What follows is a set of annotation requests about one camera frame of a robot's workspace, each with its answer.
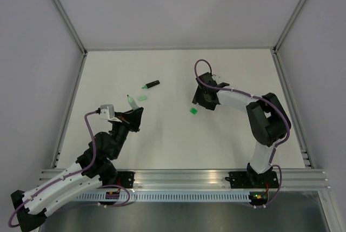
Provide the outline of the pale green marker pen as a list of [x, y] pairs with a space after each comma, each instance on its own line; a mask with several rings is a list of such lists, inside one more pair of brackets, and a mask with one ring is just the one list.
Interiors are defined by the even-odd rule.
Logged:
[[127, 99], [128, 99], [128, 103], [131, 106], [132, 110], [137, 110], [139, 108], [139, 106], [137, 105], [137, 103], [135, 102], [135, 100], [131, 96], [127, 95]]

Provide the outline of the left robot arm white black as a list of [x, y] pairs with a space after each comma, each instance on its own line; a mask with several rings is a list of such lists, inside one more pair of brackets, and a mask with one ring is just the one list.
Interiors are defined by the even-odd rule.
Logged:
[[8, 226], [33, 231], [60, 207], [80, 194], [98, 188], [118, 189], [130, 196], [112, 161], [118, 159], [128, 134], [139, 132], [143, 111], [139, 107], [115, 112], [112, 105], [102, 105], [85, 114], [85, 121], [93, 114], [100, 115], [111, 123], [111, 130], [97, 134], [90, 132], [88, 149], [55, 177], [31, 190], [13, 192], [11, 200], [15, 210]]

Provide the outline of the bright green marker cap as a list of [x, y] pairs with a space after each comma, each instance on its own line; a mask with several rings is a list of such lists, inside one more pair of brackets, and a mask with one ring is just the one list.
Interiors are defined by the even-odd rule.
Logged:
[[190, 109], [190, 112], [191, 112], [193, 115], [195, 115], [195, 114], [198, 113], [198, 110], [195, 109], [195, 108], [191, 108], [191, 109]]

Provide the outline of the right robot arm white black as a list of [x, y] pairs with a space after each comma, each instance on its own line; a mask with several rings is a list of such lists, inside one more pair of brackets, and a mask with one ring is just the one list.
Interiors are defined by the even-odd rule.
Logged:
[[228, 83], [217, 83], [206, 72], [196, 77], [197, 90], [192, 100], [208, 110], [218, 105], [231, 106], [247, 114], [251, 133], [256, 141], [254, 154], [245, 171], [231, 171], [225, 180], [233, 189], [278, 188], [277, 174], [271, 165], [277, 146], [291, 129], [290, 120], [277, 96], [261, 97], [233, 89]]

